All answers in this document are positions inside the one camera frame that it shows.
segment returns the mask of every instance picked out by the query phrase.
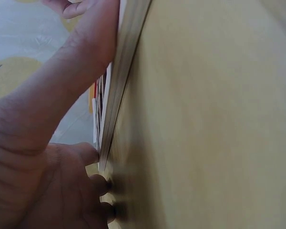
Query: book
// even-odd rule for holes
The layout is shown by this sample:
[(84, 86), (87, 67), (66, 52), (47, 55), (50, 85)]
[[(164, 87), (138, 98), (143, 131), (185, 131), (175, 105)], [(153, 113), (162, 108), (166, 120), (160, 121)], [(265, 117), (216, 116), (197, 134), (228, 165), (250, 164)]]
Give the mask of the book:
[(114, 127), (133, 56), (151, 0), (121, 0), (117, 50), (107, 72), (96, 82), (90, 96), (94, 118), (94, 142), (100, 151), (100, 171), (106, 166)]

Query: yellow circle pattern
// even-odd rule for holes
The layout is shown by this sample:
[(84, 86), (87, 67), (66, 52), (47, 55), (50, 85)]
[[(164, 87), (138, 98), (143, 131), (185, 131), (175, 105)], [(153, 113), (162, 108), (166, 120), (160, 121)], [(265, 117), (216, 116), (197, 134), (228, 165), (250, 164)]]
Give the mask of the yellow circle pattern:
[(0, 98), (10, 93), (42, 63), (29, 57), (11, 57), (0, 61)]
[(64, 25), (64, 27), (65, 27), (69, 32), (71, 32), (81, 18), (82, 18), (82, 16), (77, 16), (77, 17), (72, 18), (72, 19), (64, 19), (64, 18), (61, 18), (61, 22), (62, 22), (62, 24)]

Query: skin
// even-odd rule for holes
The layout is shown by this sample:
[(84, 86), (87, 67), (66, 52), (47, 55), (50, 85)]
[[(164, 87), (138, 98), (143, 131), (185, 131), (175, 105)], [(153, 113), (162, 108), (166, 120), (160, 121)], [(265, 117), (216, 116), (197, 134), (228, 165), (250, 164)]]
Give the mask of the skin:
[(113, 60), (118, 0), (43, 0), (65, 18), (83, 14), (66, 43), (20, 87), (0, 99), (0, 229), (105, 229), (109, 188), (85, 166), (88, 143), (49, 144), (62, 117)]

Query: patterned fabric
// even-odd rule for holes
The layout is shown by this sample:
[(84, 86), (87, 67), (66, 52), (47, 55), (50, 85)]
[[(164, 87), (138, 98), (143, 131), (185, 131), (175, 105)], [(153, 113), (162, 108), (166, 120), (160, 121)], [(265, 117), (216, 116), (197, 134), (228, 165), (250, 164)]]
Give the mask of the patterned fabric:
[[(38, 0), (0, 0), (0, 97), (47, 61), (79, 19), (62, 19)], [(63, 118), (51, 141), (92, 143), (92, 130), (85, 93)]]

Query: finger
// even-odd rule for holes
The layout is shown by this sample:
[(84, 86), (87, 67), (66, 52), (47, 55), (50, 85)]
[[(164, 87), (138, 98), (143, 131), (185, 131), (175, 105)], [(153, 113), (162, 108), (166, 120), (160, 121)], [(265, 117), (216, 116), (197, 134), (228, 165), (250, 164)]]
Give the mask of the finger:
[(95, 164), (99, 162), (99, 153), (98, 151), (89, 143), (81, 142), (78, 144), (70, 145), (70, 149), (78, 154), (85, 166)]
[[(115, 38), (118, 9), (119, 0), (96, 0), (83, 19), (90, 24), (92, 34)], [(21, 86), (0, 100), (1, 146), (39, 153), (70, 107), (103, 74), (102, 52), (97, 52), (102, 40), (94, 37), (83, 40), (96, 48), (90, 46), (87, 52), (76, 45), (74, 48), (78, 41), (71, 42), (72, 45), (61, 48)]]
[(86, 12), (88, 0), (72, 3), (68, 0), (42, 0), (42, 3), (66, 19), (74, 18)]
[(93, 190), (101, 197), (105, 195), (111, 188), (111, 183), (98, 174), (89, 177)]
[(114, 221), (116, 217), (115, 207), (112, 206), (110, 203), (102, 202), (101, 209), (104, 216), (107, 218), (107, 223), (111, 223)]

